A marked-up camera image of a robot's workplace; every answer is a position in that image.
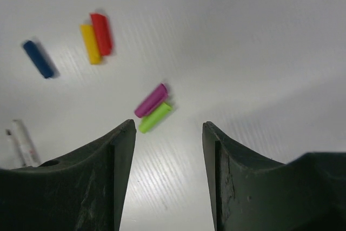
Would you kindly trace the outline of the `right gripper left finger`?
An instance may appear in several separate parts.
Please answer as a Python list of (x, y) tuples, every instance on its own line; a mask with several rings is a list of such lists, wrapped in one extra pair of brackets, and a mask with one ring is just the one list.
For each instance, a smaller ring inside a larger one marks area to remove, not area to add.
[(135, 139), (126, 120), (38, 167), (1, 170), (1, 230), (119, 230)]

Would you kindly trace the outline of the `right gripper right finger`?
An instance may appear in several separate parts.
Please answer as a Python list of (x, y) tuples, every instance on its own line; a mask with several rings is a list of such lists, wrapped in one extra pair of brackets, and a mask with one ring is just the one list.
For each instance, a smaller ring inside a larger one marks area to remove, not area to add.
[(203, 124), (215, 230), (345, 230), (345, 153), (284, 164)]

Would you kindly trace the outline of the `light green pen cap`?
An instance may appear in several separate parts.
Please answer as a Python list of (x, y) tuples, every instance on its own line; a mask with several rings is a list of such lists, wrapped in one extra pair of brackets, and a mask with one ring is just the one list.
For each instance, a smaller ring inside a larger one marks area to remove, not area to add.
[(172, 111), (172, 106), (166, 102), (161, 103), (153, 112), (148, 116), (144, 116), (139, 124), (139, 131), (147, 133), (154, 126), (156, 126), (162, 119), (164, 119), (169, 112)]

